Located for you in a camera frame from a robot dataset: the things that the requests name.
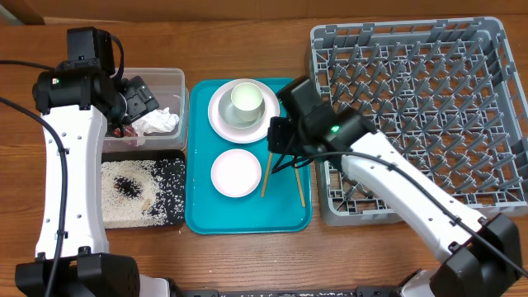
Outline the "red snack wrapper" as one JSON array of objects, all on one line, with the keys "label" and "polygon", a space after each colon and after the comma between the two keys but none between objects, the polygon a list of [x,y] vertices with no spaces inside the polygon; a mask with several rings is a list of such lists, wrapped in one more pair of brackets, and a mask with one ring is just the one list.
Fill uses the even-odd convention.
[{"label": "red snack wrapper", "polygon": [[132,126],[127,125],[121,128],[116,128],[108,134],[112,140],[119,140],[131,146],[137,146],[137,134]]}]

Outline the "wooden chopstick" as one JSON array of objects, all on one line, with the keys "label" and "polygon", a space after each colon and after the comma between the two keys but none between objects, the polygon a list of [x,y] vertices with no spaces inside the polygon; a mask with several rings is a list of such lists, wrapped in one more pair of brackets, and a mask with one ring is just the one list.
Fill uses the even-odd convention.
[{"label": "wooden chopstick", "polygon": [[305,204],[304,191],[303,191],[302,182],[300,179],[299,169],[297,167],[294,167],[294,170],[295,170],[295,177],[296,177],[296,182],[297,182],[297,186],[299,190],[300,203],[302,207],[305,208],[306,204]]},{"label": "wooden chopstick", "polygon": [[267,164],[266,164],[266,171],[265,171],[264,181],[262,183],[261,198],[264,198],[264,196],[266,194],[266,187],[267,187],[267,183],[268,183],[268,179],[269,179],[269,175],[270,175],[270,171],[271,171],[272,159],[273,159],[273,153],[269,152],[268,159],[267,159]]}]

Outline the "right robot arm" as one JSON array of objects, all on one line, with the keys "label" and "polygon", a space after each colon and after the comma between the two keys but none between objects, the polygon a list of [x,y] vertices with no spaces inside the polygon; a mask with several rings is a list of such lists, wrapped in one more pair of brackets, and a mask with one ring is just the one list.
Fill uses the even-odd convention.
[{"label": "right robot arm", "polygon": [[486,219],[442,190],[404,158],[371,120],[349,107],[337,113],[314,82],[299,77],[276,94],[286,110],[271,119],[268,149],[290,155],[272,171],[328,161],[380,196],[432,251],[440,266],[419,270],[393,296],[501,296],[527,272],[517,226]]}]

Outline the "white napkin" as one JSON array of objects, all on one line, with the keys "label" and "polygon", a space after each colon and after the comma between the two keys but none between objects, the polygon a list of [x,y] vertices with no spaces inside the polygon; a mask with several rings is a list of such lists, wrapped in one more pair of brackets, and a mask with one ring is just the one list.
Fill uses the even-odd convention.
[{"label": "white napkin", "polygon": [[177,114],[170,112],[168,107],[157,109],[142,116],[131,124],[137,135],[172,132],[180,121]]}]

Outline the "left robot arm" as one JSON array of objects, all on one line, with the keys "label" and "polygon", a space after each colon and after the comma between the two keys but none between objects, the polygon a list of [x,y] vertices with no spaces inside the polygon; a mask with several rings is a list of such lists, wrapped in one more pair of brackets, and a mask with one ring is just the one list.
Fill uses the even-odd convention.
[{"label": "left robot arm", "polygon": [[158,101],[142,78],[124,78],[111,33],[70,29],[67,46],[67,59],[44,68],[33,87],[33,117],[45,131],[45,210],[35,260],[16,266],[16,287],[27,296],[177,296],[173,280],[144,276],[134,258],[110,253],[102,218],[104,138],[123,136]]}]

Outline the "pink bowl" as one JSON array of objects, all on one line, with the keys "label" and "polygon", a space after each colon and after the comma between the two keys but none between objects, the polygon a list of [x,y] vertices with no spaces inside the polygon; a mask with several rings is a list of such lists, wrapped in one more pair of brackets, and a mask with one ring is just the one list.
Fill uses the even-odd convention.
[{"label": "pink bowl", "polygon": [[249,151],[233,148],[221,153],[211,167],[214,188],[230,198],[251,194],[262,178],[262,167]]}]

